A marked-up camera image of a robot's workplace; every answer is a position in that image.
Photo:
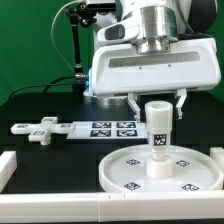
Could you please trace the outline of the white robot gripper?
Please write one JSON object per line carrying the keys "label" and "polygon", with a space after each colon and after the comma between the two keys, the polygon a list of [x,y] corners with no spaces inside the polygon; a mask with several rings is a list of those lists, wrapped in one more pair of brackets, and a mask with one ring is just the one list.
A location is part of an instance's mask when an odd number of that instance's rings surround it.
{"label": "white robot gripper", "polygon": [[180,120],[186,90],[212,89],[220,82],[216,52],[212,38],[174,42],[168,53],[146,55],[139,55],[131,44],[104,46],[93,57],[91,90],[98,96],[129,93],[128,105],[137,122],[141,121],[137,94],[176,91],[176,117]]}

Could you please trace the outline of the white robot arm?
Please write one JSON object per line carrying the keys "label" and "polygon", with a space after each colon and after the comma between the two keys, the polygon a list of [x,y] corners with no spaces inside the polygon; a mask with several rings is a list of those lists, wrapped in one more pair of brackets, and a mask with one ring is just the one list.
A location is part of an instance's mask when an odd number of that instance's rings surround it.
{"label": "white robot arm", "polygon": [[204,8],[215,12],[216,0],[86,0],[96,24],[84,95],[102,104],[126,99],[139,116],[140,95],[173,93],[181,117],[189,91],[221,79],[215,39],[189,24]]}

